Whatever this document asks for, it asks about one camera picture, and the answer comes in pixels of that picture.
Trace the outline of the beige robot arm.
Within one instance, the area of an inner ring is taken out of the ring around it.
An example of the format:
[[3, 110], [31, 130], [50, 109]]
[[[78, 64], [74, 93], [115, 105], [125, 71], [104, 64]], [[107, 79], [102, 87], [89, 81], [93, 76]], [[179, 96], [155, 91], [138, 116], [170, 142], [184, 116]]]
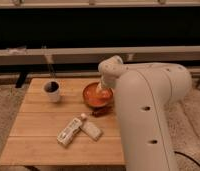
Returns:
[[114, 90], [126, 171], [179, 171], [165, 106], [184, 98], [191, 74], [172, 63], [125, 64], [120, 56], [98, 65], [100, 86]]

